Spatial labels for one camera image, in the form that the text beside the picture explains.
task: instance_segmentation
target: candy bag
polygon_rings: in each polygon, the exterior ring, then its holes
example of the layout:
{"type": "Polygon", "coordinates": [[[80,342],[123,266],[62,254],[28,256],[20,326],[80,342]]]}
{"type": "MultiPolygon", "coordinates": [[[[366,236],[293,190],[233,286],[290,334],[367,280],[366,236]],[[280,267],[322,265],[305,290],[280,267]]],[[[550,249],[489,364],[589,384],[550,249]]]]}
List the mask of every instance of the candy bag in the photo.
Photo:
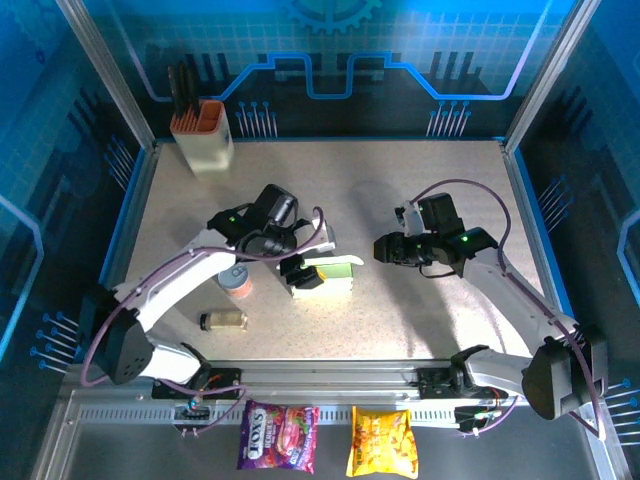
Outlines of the candy bag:
{"type": "Polygon", "coordinates": [[[318,407],[281,407],[249,400],[242,416],[238,470],[286,468],[313,473],[318,407]]]}
{"type": "Polygon", "coordinates": [[[418,449],[409,410],[372,412],[353,407],[352,433],[347,477],[377,472],[418,478],[418,449]]]}

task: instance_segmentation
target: purple candy bag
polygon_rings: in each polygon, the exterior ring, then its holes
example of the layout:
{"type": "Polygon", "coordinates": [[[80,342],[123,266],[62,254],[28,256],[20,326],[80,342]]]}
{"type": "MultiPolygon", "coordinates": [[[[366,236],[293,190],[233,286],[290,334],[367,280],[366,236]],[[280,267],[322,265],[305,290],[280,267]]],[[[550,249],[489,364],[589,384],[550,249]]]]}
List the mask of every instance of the purple candy bag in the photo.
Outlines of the purple candy bag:
{"type": "Polygon", "coordinates": [[[287,468],[313,473],[318,407],[249,400],[242,415],[238,469],[287,468]]]}

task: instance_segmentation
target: yellow snack bag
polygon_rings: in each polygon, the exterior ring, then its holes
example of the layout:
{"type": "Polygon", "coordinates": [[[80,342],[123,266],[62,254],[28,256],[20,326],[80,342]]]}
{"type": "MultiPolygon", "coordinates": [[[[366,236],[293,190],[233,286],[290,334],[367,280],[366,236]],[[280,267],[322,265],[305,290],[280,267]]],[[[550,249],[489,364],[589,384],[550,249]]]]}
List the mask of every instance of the yellow snack bag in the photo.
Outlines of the yellow snack bag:
{"type": "Polygon", "coordinates": [[[351,431],[347,477],[397,473],[418,478],[418,449],[409,410],[375,412],[353,407],[351,431]]]}

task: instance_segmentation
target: speckled table surface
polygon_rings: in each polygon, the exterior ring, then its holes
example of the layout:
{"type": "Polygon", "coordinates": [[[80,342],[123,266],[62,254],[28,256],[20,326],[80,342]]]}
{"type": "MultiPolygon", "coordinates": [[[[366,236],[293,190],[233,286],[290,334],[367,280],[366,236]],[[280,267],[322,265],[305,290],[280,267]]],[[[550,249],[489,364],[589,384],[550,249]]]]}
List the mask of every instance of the speckled table surface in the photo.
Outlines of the speckled table surface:
{"type": "MultiPolygon", "coordinates": [[[[246,331],[202,332],[199,313],[234,307],[208,281],[170,309],[153,334],[186,341],[211,359],[448,358],[477,344],[527,355],[516,331],[458,277],[426,280],[417,271],[373,260],[372,243],[398,229],[393,209],[447,178],[470,178],[500,194],[513,217],[505,252],[536,288],[539,279],[496,142],[322,141],[241,143],[224,178],[197,180],[175,144],[162,148],[128,277],[148,272],[187,244],[220,210],[254,200],[268,183],[296,195],[301,215],[324,209],[335,255],[361,257],[350,297],[293,300],[264,264],[249,265],[253,291],[235,306],[246,331]]],[[[479,189],[447,186],[458,214],[496,239],[505,219],[479,189]]]]}

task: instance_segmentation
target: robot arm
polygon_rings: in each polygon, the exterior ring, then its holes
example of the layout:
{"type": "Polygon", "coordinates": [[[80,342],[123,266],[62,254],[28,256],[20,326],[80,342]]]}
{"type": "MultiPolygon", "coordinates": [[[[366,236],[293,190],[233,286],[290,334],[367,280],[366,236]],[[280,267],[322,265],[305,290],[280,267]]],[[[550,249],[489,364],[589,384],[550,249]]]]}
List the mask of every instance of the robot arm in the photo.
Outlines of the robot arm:
{"type": "Polygon", "coordinates": [[[606,391],[606,345],[600,332],[580,327],[553,307],[511,265],[487,232],[466,230],[448,194],[406,202],[396,215],[405,231],[378,239],[374,257],[404,266],[433,262],[450,266],[500,310],[533,356],[507,355],[482,345],[460,352],[451,359],[450,386],[456,393],[472,395],[480,387],[494,387],[524,395],[546,419],[589,402],[584,375],[556,321],[579,339],[599,394],[606,391]]]}
{"type": "MultiPolygon", "coordinates": [[[[206,360],[188,345],[160,342],[148,332],[169,308],[206,280],[231,268],[239,258],[286,258],[291,265],[294,253],[293,263],[295,259],[301,263],[305,252],[335,248],[333,231],[324,220],[322,224],[320,218],[299,220],[297,211],[298,200],[293,195],[268,185],[254,203],[219,212],[193,241],[150,274],[118,285],[113,291],[98,287],[90,292],[80,315],[79,345],[89,351],[101,326],[132,292],[140,290],[113,317],[99,340],[96,363],[116,384],[143,376],[201,387],[209,368],[206,360]],[[296,218],[285,226],[293,211],[296,218]],[[147,285],[144,289],[140,288],[143,284],[147,285]]],[[[302,275],[295,269],[289,271],[293,273],[287,282],[297,287],[322,282],[315,268],[304,269],[302,275]]]]}

